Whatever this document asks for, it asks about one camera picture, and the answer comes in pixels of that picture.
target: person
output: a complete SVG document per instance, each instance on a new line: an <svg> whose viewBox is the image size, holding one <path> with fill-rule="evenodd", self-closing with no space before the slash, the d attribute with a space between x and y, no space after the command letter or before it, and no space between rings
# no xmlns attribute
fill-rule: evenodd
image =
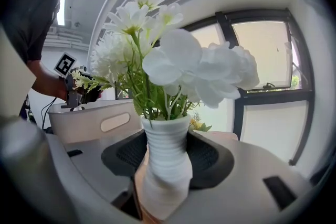
<svg viewBox="0 0 336 224"><path fill-rule="evenodd" d="M63 79L41 62L48 30L59 10L59 0L8 0L2 24L22 61L36 76L33 89L41 94L67 100Z"/></svg>

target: window pane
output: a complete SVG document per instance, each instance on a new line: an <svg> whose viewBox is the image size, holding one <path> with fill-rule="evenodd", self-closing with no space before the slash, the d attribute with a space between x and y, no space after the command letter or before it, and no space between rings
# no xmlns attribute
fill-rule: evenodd
<svg viewBox="0 0 336 224"><path fill-rule="evenodd" d="M240 140L265 148L287 162L306 124L307 101L244 107Z"/></svg>
<svg viewBox="0 0 336 224"><path fill-rule="evenodd" d="M191 117L194 117L195 112L198 113L199 124L205 123L206 126L211 126L211 131L232 132L234 120L234 100L224 99L218 109L211 109L200 103L199 106L188 111Z"/></svg>
<svg viewBox="0 0 336 224"><path fill-rule="evenodd" d="M121 91L121 90L119 90L119 89L117 89L116 90L116 97L115 97L117 100L119 99L132 99L132 97L128 94L128 93L126 93L126 92L124 92L124 91Z"/></svg>
<svg viewBox="0 0 336 224"><path fill-rule="evenodd" d="M290 87L292 50L284 22L248 22L233 24L239 45L256 58L262 89L267 83Z"/></svg>
<svg viewBox="0 0 336 224"><path fill-rule="evenodd" d="M202 47L208 47L211 43L224 43L222 30L218 24L213 24L197 29L192 31L191 34L198 40Z"/></svg>

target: white hydrangea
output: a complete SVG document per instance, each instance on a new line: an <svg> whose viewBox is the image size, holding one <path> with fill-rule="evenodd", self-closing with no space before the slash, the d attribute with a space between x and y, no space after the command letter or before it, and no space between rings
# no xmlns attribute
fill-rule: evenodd
<svg viewBox="0 0 336 224"><path fill-rule="evenodd" d="M150 80L164 86L175 95L181 86L190 101L202 100L210 108L217 108L224 99L237 99L237 85L247 88L258 84L255 61L248 59L224 45L211 44L202 48L188 31L172 30L162 36L160 48L152 49L142 62Z"/></svg>

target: black mesh pad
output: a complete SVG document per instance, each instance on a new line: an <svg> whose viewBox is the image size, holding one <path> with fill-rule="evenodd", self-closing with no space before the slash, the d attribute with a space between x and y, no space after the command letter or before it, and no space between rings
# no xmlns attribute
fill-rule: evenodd
<svg viewBox="0 0 336 224"><path fill-rule="evenodd" d="M134 178L147 150L144 130L107 147L101 159L115 175ZM188 132L187 153L193 167L190 189L203 189L217 186L232 171L234 158L225 147L203 136Z"/></svg>

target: ribbed ceramic vase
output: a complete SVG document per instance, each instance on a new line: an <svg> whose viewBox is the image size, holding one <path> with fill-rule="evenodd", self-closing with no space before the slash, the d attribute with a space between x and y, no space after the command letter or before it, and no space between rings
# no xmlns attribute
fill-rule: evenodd
<svg viewBox="0 0 336 224"><path fill-rule="evenodd" d="M142 119L149 161L143 179L141 204L154 217L165 220L188 196L193 171L186 152L191 117L171 121Z"/></svg>

